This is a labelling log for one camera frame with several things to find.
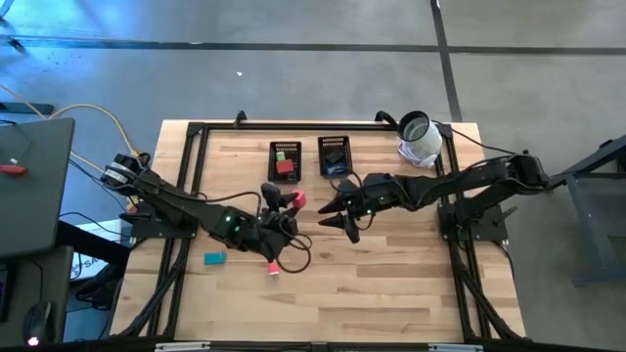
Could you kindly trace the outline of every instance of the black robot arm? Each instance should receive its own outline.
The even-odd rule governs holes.
[[[361,217],[375,216],[392,207],[417,211],[442,196],[486,186],[489,187],[475,197],[455,202],[455,223],[465,226],[513,195],[548,191],[548,176],[537,157],[518,154],[485,159],[460,173],[441,178],[372,173],[359,186],[343,179],[335,198],[318,211],[320,214],[337,212],[337,215],[319,224],[344,229],[350,240],[357,243],[359,230],[364,230],[356,225]]]
[[[114,162],[107,166],[101,181],[109,189],[124,196],[139,197],[155,210],[160,221],[174,228],[195,229],[200,225],[213,239],[226,244],[228,248],[259,253],[268,262],[279,257],[283,248],[297,234],[293,217],[297,209],[280,212],[279,205],[287,207],[298,194],[282,196],[280,190],[271,184],[262,186],[269,205],[262,212],[257,193],[240,194],[259,197],[257,213],[249,214],[234,206],[209,203],[220,199],[192,197],[162,180],[141,158],[118,154]]]

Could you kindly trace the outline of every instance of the red cube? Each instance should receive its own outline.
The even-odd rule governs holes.
[[[279,175],[286,174],[293,171],[293,162],[291,159],[276,161],[276,172]]]

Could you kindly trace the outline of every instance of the floor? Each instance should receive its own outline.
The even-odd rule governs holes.
[[[245,110],[251,119],[371,120],[378,110],[396,117],[423,110],[477,122],[483,142],[529,149],[557,173],[626,130],[626,2],[433,3],[441,22],[428,0],[15,0],[2,30],[32,47],[27,55],[0,47],[0,76],[35,103],[111,110],[135,148],[148,152],[163,119],[233,119]],[[41,36],[134,40],[147,49],[80,49],[37,42]],[[187,50],[159,49],[158,41]],[[361,46],[307,51],[282,43]],[[77,120],[80,154],[102,165],[127,152],[101,114],[67,116]],[[116,216],[117,205],[76,170],[67,183],[63,211]],[[566,190],[506,205],[519,207],[507,225],[528,336],[623,349],[626,283],[570,283],[585,270],[586,252]],[[87,329],[84,320],[98,324]],[[93,338],[105,320],[101,312],[70,313],[66,339]]]

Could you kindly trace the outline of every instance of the wooden tabletop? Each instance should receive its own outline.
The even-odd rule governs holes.
[[[165,120],[153,169],[176,184],[187,120]],[[454,123],[480,140],[475,123]],[[223,266],[203,265],[206,252],[226,250],[200,231],[192,241],[180,302],[176,339],[344,342],[456,342],[462,340],[450,254],[440,238],[435,205],[418,212],[390,209],[352,244],[339,229],[321,227],[317,210],[334,197],[319,174],[317,138],[348,135],[354,171],[434,176],[398,154],[393,132],[211,131],[201,192],[209,198],[259,191],[267,181],[270,141],[302,142],[302,181],[280,186],[301,189],[307,204],[297,215],[301,233],[313,239],[311,266],[301,274],[269,277],[258,254],[227,250]],[[456,137],[461,168],[483,159],[482,148]],[[191,187],[198,150],[195,142],[186,190]],[[443,158],[449,171],[447,154]],[[224,204],[253,212],[255,198]],[[112,333],[126,328],[155,289],[163,240],[148,240],[132,251],[112,322]],[[524,334],[509,262],[491,242],[477,242],[476,255],[485,294],[507,323]],[[284,265],[299,267],[305,253],[288,247]],[[475,305],[469,300],[478,331]],[[165,324],[169,294],[161,313]]]

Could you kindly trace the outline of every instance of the black tray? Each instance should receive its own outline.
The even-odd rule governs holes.
[[[348,171],[341,171],[334,174],[327,173],[327,167],[330,166],[330,162],[326,159],[326,156],[334,152],[343,153],[343,156],[335,162],[335,164],[344,164],[345,168],[352,170],[352,155],[350,154],[350,139],[348,136],[332,136],[332,137],[318,137],[318,154],[320,157],[320,175],[324,178],[342,178],[349,174]]]
[[[291,159],[293,171],[279,175],[276,171],[276,152],[285,152],[285,159]],[[270,142],[270,160],[267,167],[267,179],[274,183],[296,184],[302,179],[302,143]]]

